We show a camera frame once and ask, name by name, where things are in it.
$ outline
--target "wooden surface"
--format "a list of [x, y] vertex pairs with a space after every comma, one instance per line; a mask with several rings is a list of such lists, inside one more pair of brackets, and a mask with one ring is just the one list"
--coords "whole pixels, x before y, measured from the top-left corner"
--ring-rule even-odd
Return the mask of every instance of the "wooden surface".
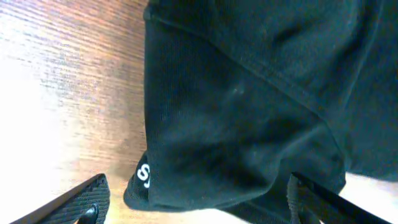
[[[100, 172], [111, 188], [107, 223], [243, 223], [214, 210], [137, 212], [122, 201], [146, 149], [145, 5], [141, 0], [0, 0], [0, 223]], [[393, 188], [381, 191], [397, 203]]]

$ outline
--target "black fabric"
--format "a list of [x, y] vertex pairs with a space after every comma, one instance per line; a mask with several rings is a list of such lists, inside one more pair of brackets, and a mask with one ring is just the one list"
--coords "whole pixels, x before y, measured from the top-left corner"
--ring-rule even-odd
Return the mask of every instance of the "black fabric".
[[132, 209], [290, 221], [299, 172], [398, 181], [398, 1], [151, 1]]

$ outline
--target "brown wooden surface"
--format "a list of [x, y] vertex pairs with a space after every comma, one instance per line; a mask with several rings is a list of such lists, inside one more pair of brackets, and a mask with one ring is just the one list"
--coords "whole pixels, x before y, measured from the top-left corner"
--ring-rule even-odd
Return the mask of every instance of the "brown wooden surface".
[[214, 210], [147, 213], [123, 204], [146, 149], [145, 5], [0, 0], [0, 223], [100, 172], [111, 188], [107, 223], [243, 223]]

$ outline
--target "black cloth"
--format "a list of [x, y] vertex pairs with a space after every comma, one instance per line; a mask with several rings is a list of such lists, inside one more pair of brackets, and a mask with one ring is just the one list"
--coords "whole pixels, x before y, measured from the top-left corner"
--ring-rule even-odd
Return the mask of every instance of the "black cloth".
[[290, 220], [299, 172], [398, 181], [398, 1], [153, 0], [132, 209]]

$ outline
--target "black shirt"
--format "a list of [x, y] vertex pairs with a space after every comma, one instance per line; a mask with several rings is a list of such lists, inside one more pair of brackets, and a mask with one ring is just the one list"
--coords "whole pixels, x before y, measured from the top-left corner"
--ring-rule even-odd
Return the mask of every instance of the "black shirt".
[[146, 19], [138, 210], [290, 219], [299, 172], [398, 181], [398, 1], [158, 0]]

